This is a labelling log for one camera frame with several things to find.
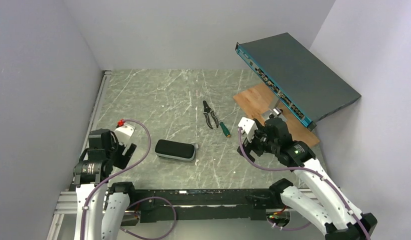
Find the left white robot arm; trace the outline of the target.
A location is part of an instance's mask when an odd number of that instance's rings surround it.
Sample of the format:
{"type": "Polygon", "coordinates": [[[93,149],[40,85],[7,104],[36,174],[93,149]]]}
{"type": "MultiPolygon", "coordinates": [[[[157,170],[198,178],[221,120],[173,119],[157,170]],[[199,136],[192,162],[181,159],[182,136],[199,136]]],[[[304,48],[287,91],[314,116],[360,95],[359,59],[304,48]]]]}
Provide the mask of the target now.
{"type": "Polygon", "coordinates": [[[128,166],[136,145],[130,143],[135,128],[120,126],[115,130],[97,129],[88,135],[88,147],[83,150],[73,169],[71,191],[75,191],[76,240],[115,240],[126,209],[135,200],[132,182],[108,185],[114,168],[128,166]]]}

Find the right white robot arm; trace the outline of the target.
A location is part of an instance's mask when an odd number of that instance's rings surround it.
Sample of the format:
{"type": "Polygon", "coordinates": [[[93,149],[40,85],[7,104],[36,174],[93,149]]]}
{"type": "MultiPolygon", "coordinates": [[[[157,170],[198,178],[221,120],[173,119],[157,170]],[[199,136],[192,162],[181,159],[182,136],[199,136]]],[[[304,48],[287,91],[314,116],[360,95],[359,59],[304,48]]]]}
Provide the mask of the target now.
{"type": "Polygon", "coordinates": [[[317,227],[326,240],[369,240],[378,223],[372,213],[355,206],[328,176],[316,154],[303,141],[294,140],[287,124],[280,118],[270,118],[261,124],[257,119],[242,117],[238,123],[237,151],[251,165],[264,171],[275,171],[255,162],[251,155],[274,155],[303,181],[317,201],[302,193],[283,178],[269,187],[268,198],[296,210],[317,227]]]}

